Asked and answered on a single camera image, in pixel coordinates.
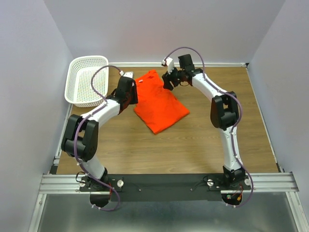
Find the orange t-shirt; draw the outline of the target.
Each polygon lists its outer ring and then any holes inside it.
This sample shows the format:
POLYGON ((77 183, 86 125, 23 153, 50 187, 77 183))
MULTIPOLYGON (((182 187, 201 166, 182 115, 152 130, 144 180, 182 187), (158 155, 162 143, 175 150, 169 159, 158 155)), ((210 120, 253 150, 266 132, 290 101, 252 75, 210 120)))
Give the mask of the orange t-shirt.
POLYGON ((136 79, 138 103, 134 112, 154 133, 171 127, 190 111, 172 94, 163 88, 163 81, 156 70, 150 70, 136 79))

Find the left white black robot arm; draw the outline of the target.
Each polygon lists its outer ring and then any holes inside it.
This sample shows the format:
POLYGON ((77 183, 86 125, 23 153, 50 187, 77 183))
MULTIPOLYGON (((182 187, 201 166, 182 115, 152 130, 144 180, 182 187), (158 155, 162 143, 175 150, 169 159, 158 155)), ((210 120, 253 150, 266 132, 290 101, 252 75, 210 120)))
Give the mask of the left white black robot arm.
POLYGON ((129 105, 137 103, 133 72, 126 72, 120 77, 117 88, 107 97, 106 102, 87 114, 71 115, 67 121, 61 149, 76 159, 77 164, 91 179, 90 185, 97 191, 104 190, 109 184, 108 171, 96 156, 99 128, 129 105))

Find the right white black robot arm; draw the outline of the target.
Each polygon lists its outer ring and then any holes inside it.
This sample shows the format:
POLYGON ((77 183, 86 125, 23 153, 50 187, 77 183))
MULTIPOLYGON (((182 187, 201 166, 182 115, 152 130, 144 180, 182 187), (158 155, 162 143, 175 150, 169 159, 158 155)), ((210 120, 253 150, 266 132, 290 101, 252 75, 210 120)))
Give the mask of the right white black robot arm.
POLYGON ((237 96, 235 92, 227 92, 216 85, 201 68, 195 68, 190 54, 178 59, 179 70, 172 58, 162 60, 162 66, 167 67, 167 72, 162 76, 163 88, 173 90, 182 82, 187 82, 210 100, 211 123, 220 132, 224 150, 222 184, 227 189, 234 189, 246 177, 237 141, 237 124, 242 116, 237 96))

